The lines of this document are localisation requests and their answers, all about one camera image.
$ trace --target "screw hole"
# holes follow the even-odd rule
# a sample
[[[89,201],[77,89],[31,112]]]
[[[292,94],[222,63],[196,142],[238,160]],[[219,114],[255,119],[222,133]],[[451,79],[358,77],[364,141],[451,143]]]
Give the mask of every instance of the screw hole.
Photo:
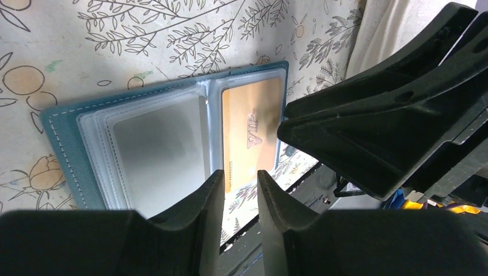
[[[395,102],[407,102],[413,97],[413,91],[408,91],[395,97]]]
[[[480,41],[478,43],[478,45],[476,45],[476,47],[474,47],[473,53],[479,53],[479,52],[481,52],[482,50],[484,50],[486,48],[488,48],[488,38],[483,39],[482,41]]]
[[[149,220],[152,223],[161,224],[161,223],[167,222],[168,219],[166,217],[158,217],[158,216],[155,216],[155,217],[150,218]]]

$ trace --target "floral tablecloth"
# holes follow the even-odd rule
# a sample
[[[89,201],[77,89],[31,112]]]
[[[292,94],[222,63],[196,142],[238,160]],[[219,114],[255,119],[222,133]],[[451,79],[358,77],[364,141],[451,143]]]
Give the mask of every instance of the floral tablecloth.
[[[279,60],[287,101],[340,82],[361,0],[0,0],[0,212],[77,209],[39,121],[44,108]],[[316,160],[282,145],[286,188]],[[257,215],[226,195],[222,242]]]

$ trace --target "green stain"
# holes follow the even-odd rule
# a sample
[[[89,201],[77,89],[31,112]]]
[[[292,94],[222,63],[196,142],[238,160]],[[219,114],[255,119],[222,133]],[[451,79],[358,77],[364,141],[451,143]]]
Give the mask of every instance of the green stain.
[[[145,79],[147,76],[151,75],[153,73],[153,71],[146,71],[146,72],[142,72],[142,73],[137,73],[135,74],[134,76],[140,78],[140,79]]]
[[[62,60],[53,60],[48,66],[46,66],[44,69],[48,72],[48,73],[52,73],[55,71],[54,67],[56,65],[58,65],[58,63],[62,62]]]

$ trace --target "yellow object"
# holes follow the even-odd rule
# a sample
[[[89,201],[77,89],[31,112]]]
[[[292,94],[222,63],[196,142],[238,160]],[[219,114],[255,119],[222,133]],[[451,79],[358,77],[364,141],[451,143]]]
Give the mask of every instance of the yellow object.
[[[416,203],[416,202],[411,202],[409,200],[405,201],[405,203],[402,205],[402,209],[408,209],[408,210],[420,210],[422,209],[423,204]],[[462,205],[456,208],[449,209],[451,212],[460,214],[460,213],[470,213],[470,214],[478,214],[481,212],[476,207],[469,206],[469,205]]]

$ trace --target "orange card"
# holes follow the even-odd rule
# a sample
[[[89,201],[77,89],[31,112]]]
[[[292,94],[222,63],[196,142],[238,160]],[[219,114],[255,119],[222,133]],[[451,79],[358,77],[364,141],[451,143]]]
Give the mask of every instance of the orange card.
[[[275,167],[283,105],[282,78],[262,80],[222,92],[226,193]]]

